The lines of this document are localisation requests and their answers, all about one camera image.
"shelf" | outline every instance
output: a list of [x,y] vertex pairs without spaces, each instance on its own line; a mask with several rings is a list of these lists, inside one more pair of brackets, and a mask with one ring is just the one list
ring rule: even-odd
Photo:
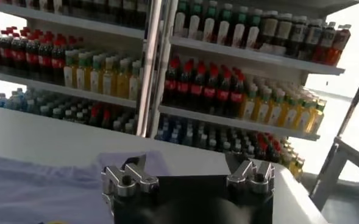
[[86,99],[97,100],[100,102],[112,103],[124,107],[136,108],[136,101],[134,100],[123,99],[123,98],[103,95],[99,93],[92,93],[81,89],[69,88],[38,79],[30,79],[29,76],[30,76],[29,73],[26,71],[0,66],[0,80],[2,81],[19,83],[29,87],[44,89],[56,93],[70,95],[70,96],[82,97]]
[[233,119],[233,118],[227,118],[227,117],[220,117],[210,114],[204,114],[204,113],[198,113],[194,111],[189,110],[183,110],[179,108],[174,107],[167,107],[167,106],[159,106],[159,112],[173,115],[173,116],[179,116],[179,117],[185,117],[189,119],[209,122],[213,124],[219,124],[229,127],[235,127],[235,128],[242,128],[246,130],[253,130],[253,131],[260,131],[260,132],[267,132],[278,136],[290,136],[294,138],[301,138],[311,141],[316,141],[320,138],[319,135],[313,135],[309,133],[302,133],[298,132],[296,130],[290,130],[287,128],[280,128],[265,124],[259,124],[252,121],[244,121],[239,119]]
[[182,37],[170,37],[169,42],[172,45],[197,49],[199,51],[210,52],[214,54],[227,55],[235,58],[243,58],[263,63],[269,63],[288,68],[301,69],[314,74],[340,75],[344,73],[344,69],[334,66],[312,63],[309,61],[296,60],[278,55],[266,54],[247,49],[239,49],[235,47],[222,46],[213,43],[207,43],[198,40],[192,40]]
[[39,19],[39,20],[67,25],[67,26],[79,27],[83,29],[95,30],[105,33],[112,33],[116,35],[122,35],[125,37],[132,37],[137,39],[144,38],[143,30],[117,26],[108,23],[101,23],[98,21],[76,18],[72,16],[43,12],[35,9],[27,9],[15,5],[0,3],[0,12],[20,16],[23,18]]

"white table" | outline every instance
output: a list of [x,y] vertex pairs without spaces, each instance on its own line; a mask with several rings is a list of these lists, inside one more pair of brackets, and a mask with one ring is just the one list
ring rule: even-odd
[[[228,174],[222,153],[0,108],[0,156],[52,166],[91,163],[102,152],[158,150],[173,175]],[[327,223],[289,170],[275,165],[273,224]]]

